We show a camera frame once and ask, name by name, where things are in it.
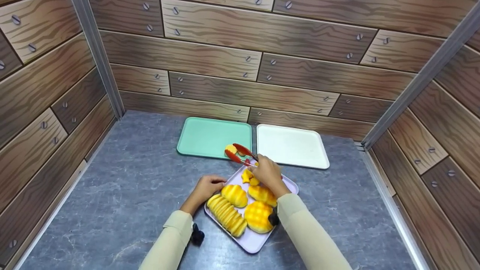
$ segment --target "green tray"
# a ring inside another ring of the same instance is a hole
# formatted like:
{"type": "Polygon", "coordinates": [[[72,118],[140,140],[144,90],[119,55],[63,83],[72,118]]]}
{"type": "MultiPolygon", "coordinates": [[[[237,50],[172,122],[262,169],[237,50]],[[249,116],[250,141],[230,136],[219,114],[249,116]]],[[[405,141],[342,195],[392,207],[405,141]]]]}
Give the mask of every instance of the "green tray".
{"type": "Polygon", "coordinates": [[[228,159],[225,146],[238,143],[252,149],[252,127],[246,123],[189,117],[177,151],[183,155],[228,159]]]}

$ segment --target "hand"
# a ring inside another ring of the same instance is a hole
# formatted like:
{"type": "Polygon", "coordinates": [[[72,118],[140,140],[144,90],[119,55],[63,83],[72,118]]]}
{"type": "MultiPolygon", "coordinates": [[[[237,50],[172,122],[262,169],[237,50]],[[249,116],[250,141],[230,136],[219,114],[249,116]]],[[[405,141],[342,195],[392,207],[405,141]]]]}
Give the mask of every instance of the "hand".
{"type": "Polygon", "coordinates": [[[185,200],[180,210],[194,215],[197,208],[208,200],[215,192],[221,190],[227,180],[218,175],[204,175],[198,180],[190,196],[185,200]]]}
{"type": "Polygon", "coordinates": [[[268,187],[275,197],[280,198],[291,193],[282,180],[280,166],[266,156],[258,155],[258,167],[248,168],[255,178],[268,187]]]}

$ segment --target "wooden wall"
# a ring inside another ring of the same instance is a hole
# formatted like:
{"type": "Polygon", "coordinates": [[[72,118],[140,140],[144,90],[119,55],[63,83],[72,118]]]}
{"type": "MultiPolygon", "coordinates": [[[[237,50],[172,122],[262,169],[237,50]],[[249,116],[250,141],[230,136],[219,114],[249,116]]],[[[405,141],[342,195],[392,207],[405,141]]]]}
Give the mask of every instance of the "wooden wall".
{"type": "Polygon", "coordinates": [[[12,269],[115,121],[70,0],[0,0],[0,269],[12,269]]]}
{"type": "Polygon", "coordinates": [[[90,2],[126,109],[362,140],[476,0],[90,2]]]}
{"type": "Polygon", "coordinates": [[[370,151],[432,269],[480,269],[477,32],[370,151]]]}

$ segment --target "red tongs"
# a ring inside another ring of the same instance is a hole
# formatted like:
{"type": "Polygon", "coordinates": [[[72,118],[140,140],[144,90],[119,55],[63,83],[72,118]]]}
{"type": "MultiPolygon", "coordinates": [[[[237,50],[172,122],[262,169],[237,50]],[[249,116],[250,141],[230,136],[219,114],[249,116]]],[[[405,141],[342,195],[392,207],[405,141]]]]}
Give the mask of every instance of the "red tongs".
{"type": "MultiPolygon", "coordinates": [[[[233,144],[233,146],[235,146],[235,148],[237,149],[238,152],[244,154],[245,156],[251,156],[254,160],[256,160],[258,162],[258,157],[257,155],[254,155],[250,150],[248,150],[248,148],[246,148],[245,146],[243,145],[239,145],[239,144],[233,144]]],[[[245,161],[241,160],[237,155],[235,155],[234,153],[228,151],[225,149],[225,154],[227,155],[227,157],[229,157],[231,160],[233,160],[234,162],[236,163],[240,163],[240,164],[243,164],[245,166],[254,166],[252,164],[250,164],[250,161],[248,159],[246,159],[245,161]]]]}

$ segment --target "countertop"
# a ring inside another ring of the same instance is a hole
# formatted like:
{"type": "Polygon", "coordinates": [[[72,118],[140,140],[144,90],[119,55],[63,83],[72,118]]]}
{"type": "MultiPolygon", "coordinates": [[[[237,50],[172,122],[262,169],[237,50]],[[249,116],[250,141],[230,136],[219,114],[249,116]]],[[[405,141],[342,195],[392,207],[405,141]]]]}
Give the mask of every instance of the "countertop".
{"type": "MultiPolygon", "coordinates": [[[[21,269],[137,269],[199,177],[228,178],[239,167],[178,154],[185,118],[128,111],[21,269]]],[[[313,216],[354,270],[415,269],[353,141],[327,135],[322,140],[328,170],[283,166],[313,216]]],[[[187,247],[181,270],[305,269],[281,226],[258,254],[250,255],[203,209],[194,221],[205,240],[201,247],[187,247]]]]}

